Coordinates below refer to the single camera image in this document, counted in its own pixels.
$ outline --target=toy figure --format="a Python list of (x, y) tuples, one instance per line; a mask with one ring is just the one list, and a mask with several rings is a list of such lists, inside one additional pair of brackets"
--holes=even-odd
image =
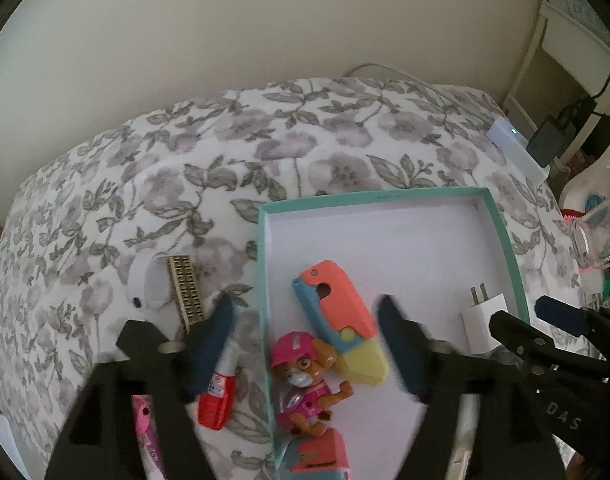
[[(340, 391), (333, 394), (323, 380), (325, 370), (334, 362), (334, 347), (307, 332), (290, 332), (272, 348), (274, 374), (295, 386), (276, 417), (292, 434), (322, 435), (326, 426), (321, 421), (329, 421), (332, 417), (329, 409), (354, 395), (349, 381), (340, 383)], [(310, 424), (309, 419), (313, 416), (319, 420)]]

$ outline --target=beige wall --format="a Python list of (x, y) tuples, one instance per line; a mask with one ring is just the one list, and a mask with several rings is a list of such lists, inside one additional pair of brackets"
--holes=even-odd
[(25, 0), (0, 34), (0, 222), (84, 139), (209, 89), (365, 60), (499, 99), (540, 0)]

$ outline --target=white furniture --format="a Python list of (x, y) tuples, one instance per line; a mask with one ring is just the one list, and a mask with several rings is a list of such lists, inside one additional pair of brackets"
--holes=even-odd
[(565, 184), (559, 206), (584, 211), (586, 197), (592, 193), (610, 197), (610, 145), (592, 166)]
[[(516, 93), (539, 47), (554, 58), (589, 95), (597, 94), (601, 90), (610, 73), (610, 47), (577, 20), (556, 9), (547, 0), (543, 0), (527, 55), (503, 102), (512, 123), (527, 136), (531, 136), (536, 131), (537, 124), (518, 103)], [(596, 100), (594, 110), (610, 114), (610, 84), (604, 94)], [(590, 116), (572, 143), (558, 158), (560, 165), (568, 163), (589, 137), (598, 121), (598, 116)]]

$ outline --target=pink object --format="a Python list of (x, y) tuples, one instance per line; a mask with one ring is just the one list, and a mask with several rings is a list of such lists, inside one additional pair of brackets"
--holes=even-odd
[(272, 348), (272, 368), (287, 361), (296, 361), (301, 356), (317, 359), (312, 339), (314, 336), (307, 332), (290, 332), (279, 338)]
[(139, 444), (151, 457), (152, 462), (154, 462), (156, 467), (160, 469), (163, 477), (165, 477), (163, 460), (160, 458), (159, 436), (156, 433), (149, 400), (149, 396), (131, 396), (131, 405), (134, 409), (134, 418), (136, 419), (134, 424), (136, 426), (136, 437)]
[(286, 411), (279, 413), (276, 420), (282, 424), (286, 430), (290, 431), (291, 428), (294, 427), (294, 423), (290, 420), (290, 415), (292, 413), (302, 413), (307, 418), (318, 415), (323, 411), (323, 408), (319, 406), (319, 398), (323, 395), (330, 394), (331, 392), (332, 391), (325, 381), (305, 389), (303, 391), (303, 398), (300, 402), (294, 407), (291, 407), (288, 402)]

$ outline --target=floral bedspread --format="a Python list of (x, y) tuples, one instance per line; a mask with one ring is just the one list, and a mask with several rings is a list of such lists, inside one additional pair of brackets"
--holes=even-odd
[[(481, 91), (441, 88), (490, 121), (501, 115)], [(225, 430), (202, 436), (219, 478), (270, 475), (253, 293), (258, 208), (267, 201), (487, 186), (530, 308), (542, 294), (578, 304), (578, 270), (552, 193), (526, 182), (486, 129), (407, 81), (301, 79), (143, 115), (25, 181), (0, 244), (0, 407), (33, 480), (43, 478), (94, 363), (117, 352), (125, 320), (178, 333), (173, 304), (137, 309), (128, 298), (130, 264), (143, 248), (190, 254), (207, 305), (223, 291), (236, 297), (245, 354), (235, 410)], [(582, 341), (546, 330), (582, 351)]]

